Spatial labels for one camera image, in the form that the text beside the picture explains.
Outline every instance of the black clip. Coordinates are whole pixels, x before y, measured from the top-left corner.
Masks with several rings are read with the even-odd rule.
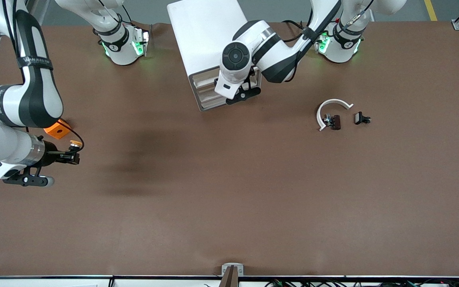
[[[251,71],[249,72],[249,76],[247,76],[247,79],[244,81],[244,83],[238,88],[237,93],[235,94],[235,97],[233,100],[230,100],[229,98],[226,99],[226,104],[228,105],[233,105],[238,102],[242,102],[244,100],[247,100],[248,98],[252,98],[253,96],[257,96],[261,93],[261,88],[260,87],[254,87],[251,88],[251,76],[255,75],[254,69],[251,67]]]
[[[331,129],[335,131],[339,131],[341,129],[341,118],[339,115],[334,115],[330,116],[330,114],[326,114],[326,117],[324,118],[324,123],[326,126],[330,127]]]
[[[359,125],[361,123],[364,123],[364,124],[369,124],[371,123],[371,118],[368,117],[368,116],[363,116],[362,115],[362,112],[358,112],[355,114],[355,124],[356,125]]]
[[[17,184],[23,187],[47,187],[48,185],[53,185],[53,178],[38,175],[40,173],[40,168],[37,169],[34,175],[32,175],[30,171],[31,167],[26,167],[21,174],[16,173],[2,181],[7,184]]]

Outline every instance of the orange block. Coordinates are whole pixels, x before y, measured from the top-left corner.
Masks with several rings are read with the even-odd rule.
[[[52,136],[53,138],[56,138],[57,140],[60,140],[62,137],[66,136],[70,132],[69,129],[60,125],[59,122],[66,125],[67,127],[70,127],[69,124],[67,124],[66,122],[62,120],[58,120],[58,122],[55,122],[54,125],[46,129],[43,129],[49,136]]]

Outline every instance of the small black object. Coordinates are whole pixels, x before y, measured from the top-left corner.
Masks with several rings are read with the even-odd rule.
[[[335,131],[339,131],[341,129],[341,118],[338,114],[330,116],[330,114],[328,113],[326,115],[326,118],[324,118],[324,123],[326,124],[326,126],[330,127],[330,129],[333,129]]]
[[[360,123],[369,124],[371,122],[371,118],[368,116],[363,116],[362,112],[358,112],[355,114],[355,124],[359,125]]]
[[[230,100],[229,98],[226,99],[226,104],[233,105],[235,103],[247,100],[248,98],[252,98],[253,96],[259,95],[260,93],[261,93],[260,87],[255,87],[255,88],[248,89],[248,90],[244,90],[244,88],[240,87],[238,88],[238,92],[233,98],[233,100]]]
[[[7,184],[22,185],[23,187],[46,187],[47,184],[49,184],[49,180],[47,177],[38,175],[38,173],[40,172],[39,170],[37,171],[36,175],[32,175],[29,172],[30,170],[31,167],[26,167],[23,170],[22,174],[17,172],[9,178],[4,179],[3,182]]]

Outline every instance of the black cable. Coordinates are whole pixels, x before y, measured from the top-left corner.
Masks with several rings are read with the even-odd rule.
[[[297,22],[292,21],[292,20],[284,20],[281,23],[291,23],[291,24],[294,24],[299,29],[304,29],[304,26],[302,26],[302,21],[300,22],[300,24],[297,24]]]
[[[309,18],[308,18],[308,24],[307,26],[309,26],[309,24],[311,24],[311,21],[313,20],[313,8],[311,8],[311,12],[309,13]],[[290,23],[290,24],[294,24],[295,27],[303,30],[304,29],[304,26],[302,25],[302,21],[300,21],[300,24],[297,24],[295,21],[292,21],[292,20],[284,20],[283,23]],[[297,40],[298,38],[300,38],[302,36],[302,33],[298,34],[297,36],[291,38],[291,39],[288,39],[288,40],[283,40],[284,43],[288,43],[288,42],[291,42],[291,41],[295,41]]]
[[[362,10],[359,14],[355,15],[355,17],[358,16],[359,18],[361,18],[362,15],[364,15],[364,13],[366,13],[366,11],[368,11],[369,7],[371,7],[371,4],[373,4],[374,1],[375,1],[375,0],[371,0],[371,1],[369,2],[368,6],[366,6],[366,7],[364,8],[364,10]],[[333,35],[330,35],[330,34],[329,34],[329,31],[327,31],[327,30],[323,31],[322,33],[327,33],[327,37],[335,37],[335,36],[341,34],[342,31],[345,31],[345,32],[346,32],[346,29],[348,29],[348,28],[349,28],[350,26],[352,26],[355,22],[357,22],[357,20],[359,20],[359,18],[357,18],[357,20],[353,20],[354,18],[352,18],[348,23],[346,23],[346,25],[344,25],[344,27],[343,27],[339,32],[337,32],[337,33],[335,33],[335,34],[333,34]]]
[[[347,285],[344,285],[343,282],[339,282],[337,280],[333,280],[333,279],[327,279],[329,282],[332,282],[334,285],[336,285],[336,287],[348,287]]]
[[[13,38],[13,33],[12,33],[11,25],[10,25],[10,18],[8,16],[8,9],[7,9],[7,6],[6,6],[6,0],[2,0],[2,5],[3,5],[3,14],[5,14],[5,21],[7,23],[8,35],[10,37],[10,40],[11,40],[12,45],[13,45],[13,49],[15,51],[15,39]]]
[[[422,285],[430,282],[430,281],[434,281],[436,280],[437,283],[441,283],[441,284],[447,284],[449,285],[450,287],[456,287],[459,285],[459,282],[458,281],[452,281],[452,280],[448,280],[448,279],[444,279],[444,278],[430,278],[420,284],[416,284],[417,286],[421,287]]]
[[[129,18],[129,23],[132,23],[132,18],[131,18],[131,15],[129,15],[129,12],[127,11],[127,8],[125,8],[125,5],[122,5],[122,7],[124,8],[125,13],[127,14],[127,17]]]
[[[114,276],[109,279],[109,284],[107,285],[108,287],[113,287],[114,286]]]
[[[295,78],[295,74],[297,73],[297,65],[300,61],[300,59],[298,58],[299,56],[300,56],[300,51],[297,52],[297,57],[295,58],[295,68],[293,70],[293,75],[289,80],[284,81],[285,83],[291,82],[293,78]]]
[[[77,149],[77,150],[71,151],[71,152],[65,152],[65,154],[75,154],[75,153],[78,153],[78,152],[82,151],[82,149],[84,149],[84,140],[82,139],[82,137],[79,136],[79,134],[76,133],[76,132],[75,132],[73,129],[71,129],[69,126],[64,125],[62,122],[58,121],[58,124],[60,124],[60,125],[62,125],[62,126],[64,126],[64,127],[66,127],[66,129],[68,129],[69,131],[71,131],[76,137],[79,138],[80,143],[81,143],[80,149]]]
[[[104,9],[107,9],[106,6],[104,5],[104,3],[102,3],[102,0],[98,0],[100,2],[100,5],[102,5],[102,7],[104,7]],[[113,18],[116,23],[120,23],[120,21],[116,20],[116,18],[113,17],[113,15],[111,15],[111,13],[107,12],[109,14],[109,16],[111,16],[111,18]]]
[[[17,0],[13,0],[12,6],[13,38],[15,39],[15,55],[20,57],[19,40],[17,38],[17,19],[15,18],[15,14],[17,14]]]
[[[327,287],[332,287],[332,286],[330,286],[327,282],[322,282],[322,283],[318,284],[316,287],[321,287],[321,286],[323,286],[323,285],[326,285]]]

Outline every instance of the black strap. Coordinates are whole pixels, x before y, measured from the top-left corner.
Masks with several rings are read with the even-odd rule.
[[[102,43],[104,43],[106,48],[111,50],[111,51],[121,51],[122,47],[124,46],[124,44],[127,44],[127,42],[129,41],[129,35],[130,35],[129,31],[127,29],[125,29],[124,36],[122,38],[120,38],[120,40],[118,40],[116,42],[102,41]]]
[[[0,120],[3,124],[9,127],[17,127],[17,125],[11,122],[11,120],[8,118],[7,113],[5,112],[5,107],[3,105],[3,98],[5,98],[5,93],[8,90],[8,88],[12,86],[14,85],[0,86]]]
[[[270,37],[253,55],[253,64],[257,64],[261,58],[270,50],[281,38],[277,34]]]
[[[341,47],[343,49],[352,49],[353,46],[355,46],[355,44],[357,44],[359,42],[359,40],[361,39],[360,37],[357,37],[355,39],[347,39],[347,38],[341,36],[341,34],[337,33],[336,27],[337,26],[334,26],[334,29],[333,29],[334,40],[336,40],[339,44],[341,44]]]
[[[48,58],[42,58],[37,56],[24,56],[17,58],[17,64],[19,69],[22,67],[38,67],[53,70],[53,62]]]
[[[362,33],[364,33],[364,30],[366,29],[364,28],[361,31],[352,31],[352,30],[349,30],[348,28],[345,29],[341,21],[339,21],[339,28],[341,28],[341,30],[345,32],[346,34],[352,35],[352,36],[361,36]]]
[[[302,30],[301,34],[303,34],[305,38],[308,38],[313,43],[316,42],[318,37],[320,37],[319,33],[316,33],[315,31],[313,31],[313,29],[311,29],[309,27],[304,28]]]
[[[114,29],[112,29],[111,31],[97,31],[95,28],[93,28],[93,34],[97,36],[111,36],[113,34],[116,34],[121,26],[122,26],[122,16],[118,14],[118,24],[116,25]]]

